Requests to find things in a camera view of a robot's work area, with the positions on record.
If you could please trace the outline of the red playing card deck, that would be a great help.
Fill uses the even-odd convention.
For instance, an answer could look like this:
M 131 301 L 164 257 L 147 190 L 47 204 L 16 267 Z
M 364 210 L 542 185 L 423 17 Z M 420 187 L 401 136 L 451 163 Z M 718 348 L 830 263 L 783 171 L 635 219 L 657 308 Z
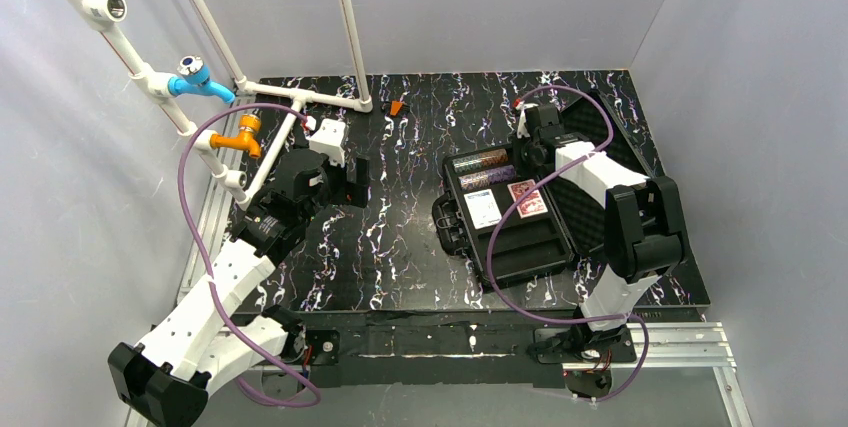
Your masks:
M 533 179 L 522 180 L 507 185 L 513 200 L 518 200 L 526 192 L 529 192 L 526 198 L 516 208 L 518 215 L 522 219 L 548 213 L 547 204 L 539 191 L 535 189 L 535 185 L 536 182 Z

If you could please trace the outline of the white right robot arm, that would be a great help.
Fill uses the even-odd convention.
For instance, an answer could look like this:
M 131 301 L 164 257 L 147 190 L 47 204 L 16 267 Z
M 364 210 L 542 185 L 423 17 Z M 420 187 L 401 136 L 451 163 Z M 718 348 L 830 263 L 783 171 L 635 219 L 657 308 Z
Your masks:
M 577 351 L 616 341 L 638 300 L 691 254 L 678 187 L 667 176 L 648 177 L 611 159 L 612 129 L 599 145 L 568 132 L 553 105 L 522 105 L 516 134 L 518 168 L 547 185 L 571 183 L 604 213 L 607 265 L 562 344 Z

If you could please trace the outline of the black poker set case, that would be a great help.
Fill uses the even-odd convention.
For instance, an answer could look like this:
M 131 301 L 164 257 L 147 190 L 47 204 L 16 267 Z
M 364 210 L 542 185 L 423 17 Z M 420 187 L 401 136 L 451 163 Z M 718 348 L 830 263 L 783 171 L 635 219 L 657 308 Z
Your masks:
M 606 152 L 612 160 L 638 174 L 645 174 L 648 166 L 623 133 L 623 125 L 614 120 L 607 128 L 596 105 L 604 101 L 597 90 L 586 98 L 579 98 L 560 111 L 560 117 L 570 133 L 579 133 L 588 140 L 602 142 L 611 134 L 613 140 Z M 465 205 L 466 193 L 492 189 L 502 213 L 513 202 L 507 185 L 527 179 L 516 177 L 508 182 L 489 184 L 473 191 L 463 191 L 458 178 L 475 172 L 501 167 L 480 166 L 471 172 L 456 173 L 451 160 L 468 155 L 479 155 L 496 149 L 505 149 L 513 166 L 513 141 L 473 152 L 446 157 L 442 162 L 444 192 L 433 203 L 433 221 L 442 249 L 449 255 L 464 255 L 471 260 L 475 275 L 484 290 L 491 288 L 484 272 L 484 255 L 493 227 L 475 230 Z M 547 214 L 522 219 L 511 217 L 498 237 L 493 252 L 493 273 L 502 287 L 520 284 L 536 276 L 558 274 L 565 269 L 575 269 L 580 257 L 598 252 L 603 247 L 604 213 L 590 195 L 565 180 L 556 180 L 541 189 L 540 194 L 548 208 Z

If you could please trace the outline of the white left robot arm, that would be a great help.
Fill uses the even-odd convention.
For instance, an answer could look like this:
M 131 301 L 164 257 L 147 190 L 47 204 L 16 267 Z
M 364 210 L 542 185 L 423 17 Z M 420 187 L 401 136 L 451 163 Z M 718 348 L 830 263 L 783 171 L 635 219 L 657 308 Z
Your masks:
M 302 330 L 284 308 L 266 309 L 238 333 L 219 332 L 305 240 L 318 213 L 330 205 L 366 207 L 369 187 L 366 157 L 334 165 L 310 149 L 285 153 L 210 271 L 153 330 L 109 354 L 119 399 L 155 426 L 191 426 L 218 389 L 269 357 L 281 358 Z

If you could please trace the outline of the purple poker chip stack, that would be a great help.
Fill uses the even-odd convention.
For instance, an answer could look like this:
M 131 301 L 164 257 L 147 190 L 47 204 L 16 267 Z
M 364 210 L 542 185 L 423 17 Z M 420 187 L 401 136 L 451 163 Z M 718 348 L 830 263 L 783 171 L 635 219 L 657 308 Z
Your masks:
M 504 165 L 491 169 L 487 173 L 487 180 L 491 184 L 508 182 L 516 177 L 516 170 L 512 165 Z

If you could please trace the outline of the blue playing card deck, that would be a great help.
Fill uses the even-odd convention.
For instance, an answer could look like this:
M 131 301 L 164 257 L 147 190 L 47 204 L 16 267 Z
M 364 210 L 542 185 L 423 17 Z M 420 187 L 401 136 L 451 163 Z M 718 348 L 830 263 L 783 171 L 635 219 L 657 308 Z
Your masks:
M 493 227 L 502 219 L 503 213 L 492 189 L 466 193 L 463 198 L 475 230 Z

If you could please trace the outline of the orange black poker chip stack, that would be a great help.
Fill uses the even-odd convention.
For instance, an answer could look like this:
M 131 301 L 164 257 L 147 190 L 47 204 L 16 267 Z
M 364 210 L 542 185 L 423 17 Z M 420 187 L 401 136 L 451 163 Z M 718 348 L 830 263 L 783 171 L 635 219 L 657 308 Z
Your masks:
M 494 168 L 509 162 L 508 152 L 501 148 L 480 154 L 480 165 L 484 168 Z

